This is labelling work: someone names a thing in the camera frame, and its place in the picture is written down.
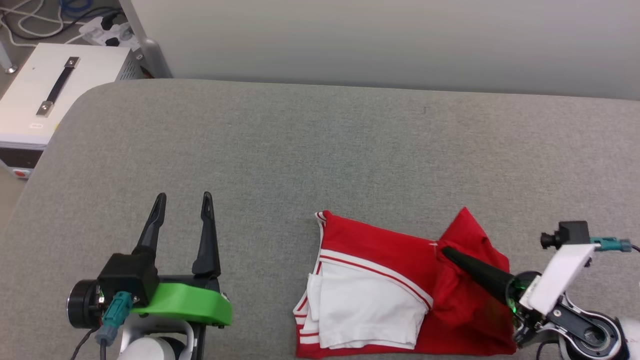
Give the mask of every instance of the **red and white cloth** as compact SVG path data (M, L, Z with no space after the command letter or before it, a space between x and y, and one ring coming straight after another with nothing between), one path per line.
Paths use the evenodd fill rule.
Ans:
M509 309L440 252L454 247L509 270L466 208L438 242L329 211L316 217L320 251L293 311L298 357L515 352Z

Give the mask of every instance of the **teal cable connector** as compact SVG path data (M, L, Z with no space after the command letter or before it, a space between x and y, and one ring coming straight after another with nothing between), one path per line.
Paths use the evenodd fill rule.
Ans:
M622 251L631 252L631 242L629 239L618 238L590 238L592 244L600 244L596 251Z
M133 299L130 293L120 291L113 297L107 311L102 316L102 326L95 333L95 340L98 344L103 341L106 342L108 347L113 344L116 336L118 336L118 329L129 316L132 307Z

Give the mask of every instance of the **metal leg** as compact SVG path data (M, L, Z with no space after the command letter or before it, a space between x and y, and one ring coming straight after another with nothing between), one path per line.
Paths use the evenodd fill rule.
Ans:
M18 65L14 65L9 59L9 54L6 53L4 49L4 45L2 41L0 41L0 65L4 69L4 72L7 74L13 74L18 71Z

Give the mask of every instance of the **gray table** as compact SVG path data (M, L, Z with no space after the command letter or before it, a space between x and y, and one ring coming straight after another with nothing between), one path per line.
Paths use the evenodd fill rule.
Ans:
M0 240L0 357L71 355L84 331L67 322L69 290L111 253L131 251L159 192L168 196L163 274L189 273L202 193L214 197L235 323L208 332L208 359L293 357L291 309L316 256L318 210L437 239L468 206L513 272L544 269L553 252L538 238L560 220L640 243L639 114L640 102L537 95L100 86L61 123ZM598 254L570 295L639 318L639 270L639 254ZM90 341L79 358L97 356ZM364 358L432 357L353 357Z

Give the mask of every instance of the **camera lens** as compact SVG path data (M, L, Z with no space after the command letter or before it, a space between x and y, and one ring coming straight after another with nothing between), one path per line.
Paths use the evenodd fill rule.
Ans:
M78 281L67 299L67 318L71 326L76 329L100 327L99 293L98 280Z

